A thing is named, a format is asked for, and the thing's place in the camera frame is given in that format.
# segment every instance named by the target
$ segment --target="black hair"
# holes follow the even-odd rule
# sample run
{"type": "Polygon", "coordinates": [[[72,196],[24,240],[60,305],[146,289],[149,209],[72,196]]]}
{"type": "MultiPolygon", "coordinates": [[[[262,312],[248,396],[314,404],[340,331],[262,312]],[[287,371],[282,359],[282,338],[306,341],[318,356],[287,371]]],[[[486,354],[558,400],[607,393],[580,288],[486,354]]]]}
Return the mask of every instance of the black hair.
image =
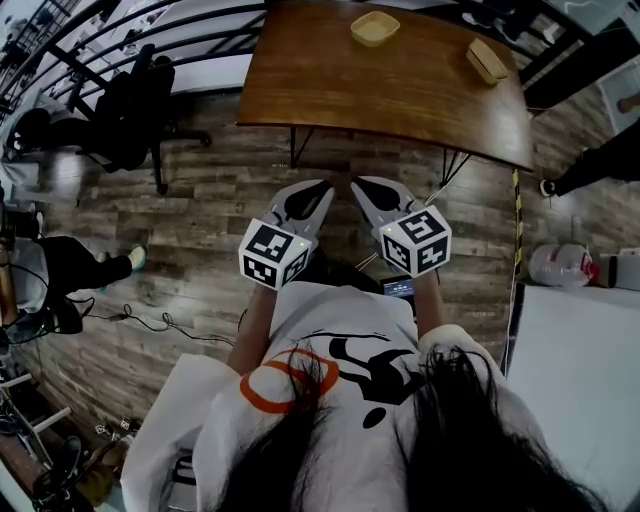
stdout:
{"type": "Polygon", "coordinates": [[[505,428],[489,362],[459,348],[432,347],[414,394],[416,435],[410,451],[396,429],[408,511],[605,511],[572,481],[534,438],[505,428]],[[478,377],[478,358],[489,378],[478,377]]]}
{"type": "MultiPolygon", "coordinates": [[[[482,355],[434,346],[421,370],[426,384],[413,395],[415,436],[407,442],[396,428],[409,512],[607,510],[595,493],[568,478],[540,443],[505,428],[491,367],[482,355]],[[472,357],[486,366],[486,382],[472,357]]],[[[296,399],[291,411],[238,450],[212,511],[303,510],[314,448],[330,412],[319,402],[319,364],[305,372],[305,382],[290,379],[296,399]]]]}
{"type": "Polygon", "coordinates": [[[305,378],[299,381],[289,374],[293,407],[269,431],[238,450],[216,512],[259,510],[264,505],[273,511],[302,512],[320,427],[329,409],[321,402],[319,361],[296,354],[291,352],[288,366],[300,367],[305,378]]]}

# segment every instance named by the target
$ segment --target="office chair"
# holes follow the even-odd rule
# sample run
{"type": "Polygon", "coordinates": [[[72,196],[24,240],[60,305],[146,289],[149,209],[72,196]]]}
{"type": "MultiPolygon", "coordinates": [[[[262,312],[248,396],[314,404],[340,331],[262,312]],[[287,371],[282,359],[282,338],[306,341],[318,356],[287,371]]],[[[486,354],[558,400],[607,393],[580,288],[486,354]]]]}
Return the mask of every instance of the office chair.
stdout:
{"type": "Polygon", "coordinates": [[[160,143],[165,140],[199,140],[211,144],[204,131],[180,130],[169,107],[175,69],[171,59],[160,56],[152,63],[154,45],[145,45],[131,73],[116,75],[98,99],[95,111],[80,99],[84,79],[80,77],[67,107],[78,108],[89,120],[63,119],[49,125],[39,144],[44,149],[79,145],[80,154],[90,156],[111,173],[132,171],[151,151],[156,190],[164,195],[160,143]]]}

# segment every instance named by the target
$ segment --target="white cube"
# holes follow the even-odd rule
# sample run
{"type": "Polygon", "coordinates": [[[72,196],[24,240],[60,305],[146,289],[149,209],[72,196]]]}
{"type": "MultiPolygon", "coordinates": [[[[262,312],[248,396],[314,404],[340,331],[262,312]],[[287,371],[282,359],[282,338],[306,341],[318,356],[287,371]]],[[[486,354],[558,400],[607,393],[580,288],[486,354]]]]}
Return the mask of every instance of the white cube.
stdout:
{"type": "Polygon", "coordinates": [[[311,246],[305,238],[253,219],[238,249],[240,273],[279,290],[307,266],[311,246]]]}
{"type": "Polygon", "coordinates": [[[451,258],[451,228],[435,206],[380,228],[383,257],[418,277],[451,258]]]}

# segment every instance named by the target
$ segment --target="smartphone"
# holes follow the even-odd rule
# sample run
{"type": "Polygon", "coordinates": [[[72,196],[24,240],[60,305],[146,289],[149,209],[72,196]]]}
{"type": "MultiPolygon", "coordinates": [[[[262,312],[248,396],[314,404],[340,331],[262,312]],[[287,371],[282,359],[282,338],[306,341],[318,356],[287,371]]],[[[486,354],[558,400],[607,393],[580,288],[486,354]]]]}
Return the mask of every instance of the smartphone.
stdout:
{"type": "Polygon", "coordinates": [[[387,297],[398,297],[411,304],[413,316],[416,315],[416,307],[413,301],[413,280],[407,276],[391,277],[380,281],[384,294],[387,297]]]}

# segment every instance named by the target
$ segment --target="wooden table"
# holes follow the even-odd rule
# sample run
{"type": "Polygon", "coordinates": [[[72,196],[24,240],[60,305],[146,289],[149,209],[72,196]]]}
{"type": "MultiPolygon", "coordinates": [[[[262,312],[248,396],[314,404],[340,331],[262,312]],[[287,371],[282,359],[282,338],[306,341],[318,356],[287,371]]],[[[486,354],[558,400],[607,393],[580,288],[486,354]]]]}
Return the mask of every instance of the wooden table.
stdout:
{"type": "MultiPolygon", "coordinates": [[[[511,51],[456,25],[378,5],[272,5],[237,124],[291,127],[292,167],[299,157],[295,127],[306,126],[435,144],[445,148],[445,165],[451,148],[467,158],[479,155],[533,168],[529,118],[511,51]],[[374,10],[390,14],[401,26],[381,46],[368,48],[352,38],[350,25],[374,10]],[[466,58],[476,37],[510,71],[495,87],[483,82],[466,58]]],[[[459,170],[452,175],[452,165],[446,179],[443,167],[443,182],[459,170]]]]}

